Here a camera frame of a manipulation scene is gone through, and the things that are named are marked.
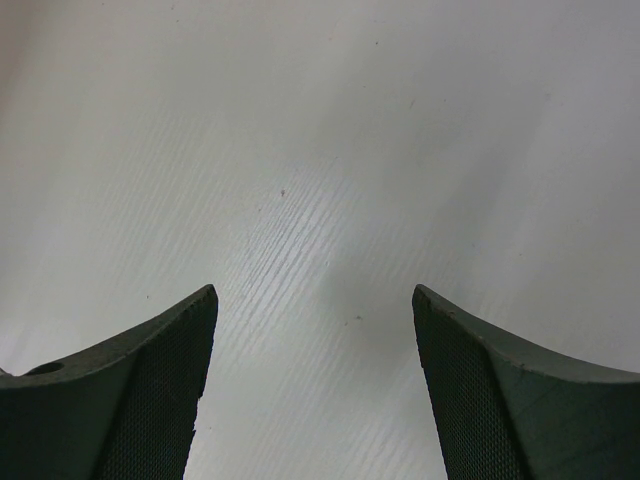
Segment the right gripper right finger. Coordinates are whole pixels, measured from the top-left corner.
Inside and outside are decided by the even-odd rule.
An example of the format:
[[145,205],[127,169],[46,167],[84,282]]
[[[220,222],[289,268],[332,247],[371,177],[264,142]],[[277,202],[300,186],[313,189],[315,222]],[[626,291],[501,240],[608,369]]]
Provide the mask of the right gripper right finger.
[[412,308],[448,478],[638,478],[638,374],[536,345],[424,285]]

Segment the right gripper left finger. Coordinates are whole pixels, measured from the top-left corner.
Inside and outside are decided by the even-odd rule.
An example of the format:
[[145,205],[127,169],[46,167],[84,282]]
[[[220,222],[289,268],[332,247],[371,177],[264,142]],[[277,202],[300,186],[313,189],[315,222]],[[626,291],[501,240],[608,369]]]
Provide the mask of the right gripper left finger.
[[182,478],[217,313],[206,285],[75,354],[2,372],[2,478]]

